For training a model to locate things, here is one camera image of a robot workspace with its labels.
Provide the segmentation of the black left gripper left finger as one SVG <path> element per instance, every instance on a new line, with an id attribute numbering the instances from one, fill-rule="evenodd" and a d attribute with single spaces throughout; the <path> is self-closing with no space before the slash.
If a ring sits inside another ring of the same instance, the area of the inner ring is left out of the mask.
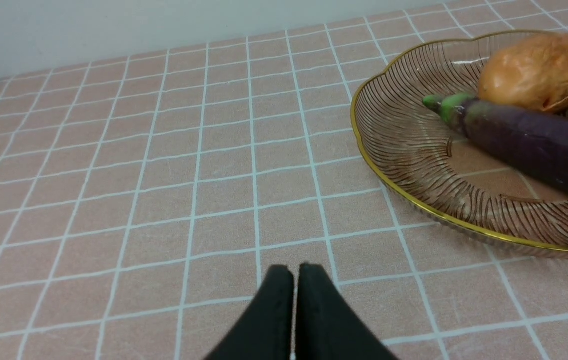
<path id="1" fill-rule="evenodd" d="M 294 277 L 284 265 L 272 265 L 254 298 L 207 360 L 288 360 Z"/>

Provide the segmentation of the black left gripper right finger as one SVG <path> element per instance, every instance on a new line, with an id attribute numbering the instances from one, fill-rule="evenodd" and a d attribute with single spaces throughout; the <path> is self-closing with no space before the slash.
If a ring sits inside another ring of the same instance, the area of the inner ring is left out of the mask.
<path id="1" fill-rule="evenodd" d="M 295 356 L 298 360 L 395 360 L 340 295 L 324 268 L 298 272 Z"/>

